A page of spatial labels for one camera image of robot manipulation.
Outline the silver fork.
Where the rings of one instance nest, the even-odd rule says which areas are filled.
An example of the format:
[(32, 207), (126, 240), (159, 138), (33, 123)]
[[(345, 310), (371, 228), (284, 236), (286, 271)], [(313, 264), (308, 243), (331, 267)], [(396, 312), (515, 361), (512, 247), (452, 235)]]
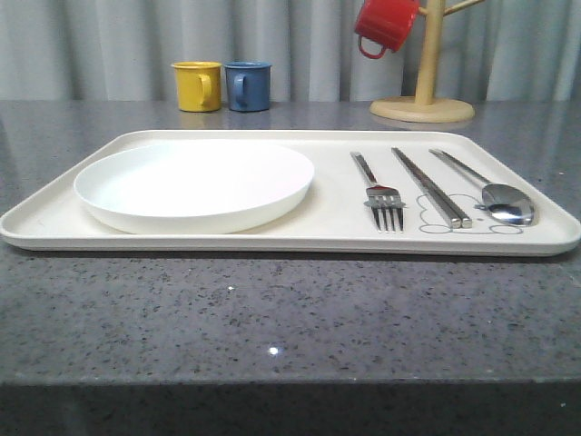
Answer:
[(351, 152), (350, 156), (358, 166), (368, 187), (365, 192), (373, 222), (379, 233), (394, 233), (404, 231), (404, 206), (399, 191), (380, 184), (371, 171), (366, 159), (360, 152)]

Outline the white round plate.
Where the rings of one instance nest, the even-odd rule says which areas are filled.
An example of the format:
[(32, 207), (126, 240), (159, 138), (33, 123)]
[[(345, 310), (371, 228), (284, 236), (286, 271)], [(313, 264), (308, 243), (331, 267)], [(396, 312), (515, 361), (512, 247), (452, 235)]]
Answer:
[(135, 234), (223, 234), (282, 217), (315, 168), (277, 144), (155, 141), (88, 165), (74, 191), (98, 221)]

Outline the silver chopstick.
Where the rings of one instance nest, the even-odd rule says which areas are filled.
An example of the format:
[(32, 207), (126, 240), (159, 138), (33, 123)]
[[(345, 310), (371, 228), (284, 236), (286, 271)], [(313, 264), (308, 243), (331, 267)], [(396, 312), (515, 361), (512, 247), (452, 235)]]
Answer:
[(443, 193), (399, 148), (392, 147), (391, 151), (406, 167), (421, 191), (429, 198), (440, 216), (451, 229), (462, 227), (462, 218), (457, 208), (452, 206), (452, 201), (446, 200)]
[(397, 147), (392, 147), (391, 152), (399, 159), (449, 228), (469, 229), (472, 227), (472, 219), (411, 159)]

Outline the silver spoon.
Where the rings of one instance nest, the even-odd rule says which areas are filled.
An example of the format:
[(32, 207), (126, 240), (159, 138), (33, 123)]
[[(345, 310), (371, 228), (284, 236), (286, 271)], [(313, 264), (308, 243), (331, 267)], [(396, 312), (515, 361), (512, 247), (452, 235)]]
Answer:
[(536, 208), (528, 195), (514, 186), (493, 183), (453, 155), (429, 149), (444, 163), (451, 165), (464, 178), (480, 189), (481, 202), (476, 208), (487, 212), (494, 220), (514, 226), (530, 226), (536, 218)]

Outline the cream rabbit serving tray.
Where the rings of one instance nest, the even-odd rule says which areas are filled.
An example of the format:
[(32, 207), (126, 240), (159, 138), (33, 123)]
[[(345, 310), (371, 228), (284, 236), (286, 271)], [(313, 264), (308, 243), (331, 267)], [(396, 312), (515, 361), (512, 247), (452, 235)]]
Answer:
[[(314, 180), (305, 199), (270, 223), (235, 234), (130, 234), (92, 217), (74, 179), (114, 154), (156, 145), (183, 145), (207, 154), (218, 144), (246, 152), (255, 144), (283, 146), (311, 160)], [(472, 218), (469, 229), (449, 229), (394, 155), (400, 149)], [(506, 226), (477, 208), (476, 186), (442, 163), (445, 151), (496, 182), (525, 192), (537, 215), (530, 226)], [(351, 153), (360, 151), (380, 181), (397, 187), (406, 203), (404, 229), (380, 233), (364, 205), (362, 177)], [(121, 135), (4, 214), (1, 234), (29, 250), (284, 251), (550, 256), (573, 249), (579, 221), (470, 139), (437, 132), (151, 130)]]

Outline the blue mug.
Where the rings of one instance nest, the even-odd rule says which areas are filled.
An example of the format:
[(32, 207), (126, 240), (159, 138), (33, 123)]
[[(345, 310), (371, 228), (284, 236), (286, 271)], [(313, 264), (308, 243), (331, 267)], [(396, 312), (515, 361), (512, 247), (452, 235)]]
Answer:
[(271, 64), (230, 62), (224, 65), (228, 106), (235, 112), (261, 112), (271, 107)]

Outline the yellow mug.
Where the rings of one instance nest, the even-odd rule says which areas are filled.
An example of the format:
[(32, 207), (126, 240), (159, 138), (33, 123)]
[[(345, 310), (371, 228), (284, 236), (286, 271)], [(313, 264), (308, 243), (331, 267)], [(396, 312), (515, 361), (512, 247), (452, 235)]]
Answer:
[(190, 113), (218, 111), (222, 107), (222, 64), (184, 61), (172, 64), (178, 107)]

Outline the wooden mug tree stand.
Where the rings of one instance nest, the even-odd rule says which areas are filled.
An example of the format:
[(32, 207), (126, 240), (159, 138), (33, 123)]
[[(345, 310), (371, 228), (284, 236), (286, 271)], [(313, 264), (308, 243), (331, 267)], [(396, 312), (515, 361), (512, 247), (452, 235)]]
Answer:
[(418, 12), (425, 17), (426, 23), (415, 94), (375, 100), (369, 107), (372, 114), (428, 124), (463, 122), (474, 117), (471, 104), (436, 97), (436, 81), (444, 17), (477, 4), (480, 1), (460, 1), (452, 6), (446, 6), (445, 1), (427, 1), (426, 7), (419, 7)]

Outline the red mug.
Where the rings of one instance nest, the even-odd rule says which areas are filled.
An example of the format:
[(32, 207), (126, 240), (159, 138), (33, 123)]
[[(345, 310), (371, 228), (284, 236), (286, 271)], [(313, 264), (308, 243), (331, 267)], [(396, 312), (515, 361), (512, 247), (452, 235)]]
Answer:
[[(354, 32), (359, 36), (359, 52), (369, 59), (380, 59), (387, 51), (397, 52), (403, 46), (419, 14), (419, 1), (364, 1), (357, 17)], [(380, 46), (376, 53), (368, 52), (363, 40)]]

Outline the grey curtain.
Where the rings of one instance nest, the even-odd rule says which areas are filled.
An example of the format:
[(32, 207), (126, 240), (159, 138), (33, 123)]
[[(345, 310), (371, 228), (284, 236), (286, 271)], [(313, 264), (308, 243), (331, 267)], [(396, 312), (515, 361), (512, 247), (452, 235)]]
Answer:
[[(179, 61), (263, 61), (275, 101), (411, 94), (425, 23), (370, 60), (358, 1), (4, 1), (5, 100), (172, 100)], [(477, 101), (580, 96), (580, 4), (486, 1), (446, 17), (437, 91)]]

